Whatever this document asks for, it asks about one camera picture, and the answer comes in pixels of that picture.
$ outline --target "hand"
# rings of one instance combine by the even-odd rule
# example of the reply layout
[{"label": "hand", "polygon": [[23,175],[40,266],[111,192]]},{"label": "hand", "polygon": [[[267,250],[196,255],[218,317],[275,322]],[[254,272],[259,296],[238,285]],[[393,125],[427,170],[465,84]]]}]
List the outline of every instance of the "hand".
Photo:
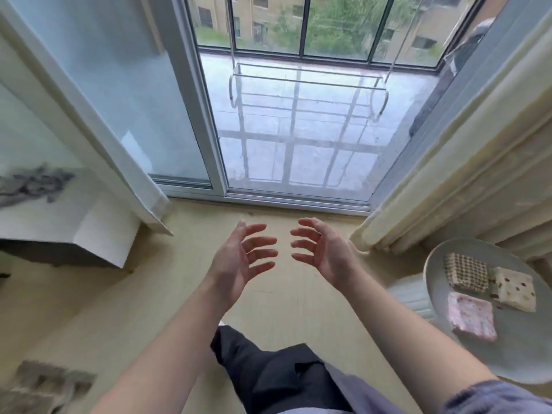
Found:
[{"label": "hand", "polygon": [[304,248],[313,255],[293,253],[292,257],[298,262],[316,267],[330,285],[341,290],[356,264],[347,242],[317,218],[303,218],[299,220],[299,224],[310,228],[292,229],[292,235],[308,239],[296,239],[292,242],[292,247]]},{"label": "hand", "polygon": [[205,280],[214,285],[230,309],[244,291],[245,285],[256,275],[272,269],[275,262],[266,262],[251,267],[251,264],[260,258],[276,257],[277,250],[256,248],[271,246],[278,240],[276,237],[253,237],[245,239],[246,236],[256,232],[264,231],[267,228],[265,223],[254,223],[247,225],[244,221],[238,222],[228,239],[221,245],[212,259]]}]

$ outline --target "forearm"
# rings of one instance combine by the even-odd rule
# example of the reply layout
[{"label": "forearm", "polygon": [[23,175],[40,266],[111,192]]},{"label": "forearm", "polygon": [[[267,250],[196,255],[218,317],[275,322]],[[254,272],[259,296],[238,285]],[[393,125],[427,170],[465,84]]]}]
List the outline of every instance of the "forearm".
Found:
[{"label": "forearm", "polygon": [[225,311],[204,281],[91,414],[180,414]]},{"label": "forearm", "polygon": [[438,412],[447,399],[496,379],[471,353],[398,302],[362,268],[340,289],[420,408]]}]

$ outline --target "black pants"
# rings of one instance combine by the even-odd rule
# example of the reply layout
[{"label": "black pants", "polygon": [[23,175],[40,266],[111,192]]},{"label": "black pants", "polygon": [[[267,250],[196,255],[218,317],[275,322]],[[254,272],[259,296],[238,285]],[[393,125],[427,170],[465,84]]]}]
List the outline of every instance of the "black pants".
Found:
[{"label": "black pants", "polygon": [[321,359],[306,344],[264,352],[230,326],[211,343],[247,414],[316,407],[352,411]]}]

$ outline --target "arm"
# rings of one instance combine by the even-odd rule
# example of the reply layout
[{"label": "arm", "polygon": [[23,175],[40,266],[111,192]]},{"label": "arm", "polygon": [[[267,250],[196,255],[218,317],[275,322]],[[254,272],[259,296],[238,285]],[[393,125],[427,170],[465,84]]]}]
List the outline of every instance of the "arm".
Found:
[{"label": "arm", "polygon": [[313,255],[292,257],[316,267],[350,303],[377,346],[420,408],[438,412],[445,402],[470,387],[497,379],[486,365],[451,338],[398,302],[355,261],[347,243],[318,219],[301,219],[307,237],[292,242]]},{"label": "arm", "polygon": [[224,313],[234,305],[245,285],[274,262],[251,267],[259,258],[278,251],[275,237],[246,236],[266,224],[246,226],[240,221],[215,254],[207,275],[159,336],[128,368],[115,386],[94,406],[91,414],[180,414],[209,352]]}]

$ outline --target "tree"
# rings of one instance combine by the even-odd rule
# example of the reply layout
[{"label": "tree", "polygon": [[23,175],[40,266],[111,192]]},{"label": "tree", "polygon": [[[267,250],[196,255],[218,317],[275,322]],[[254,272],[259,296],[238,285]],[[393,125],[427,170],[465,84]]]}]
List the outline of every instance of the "tree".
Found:
[{"label": "tree", "polygon": [[[312,0],[305,52],[367,58],[386,4],[387,0]],[[395,0],[386,26],[405,26],[415,7],[409,0]],[[301,27],[293,22],[290,9],[281,10],[273,30],[280,47],[292,52],[299,50]]]}]

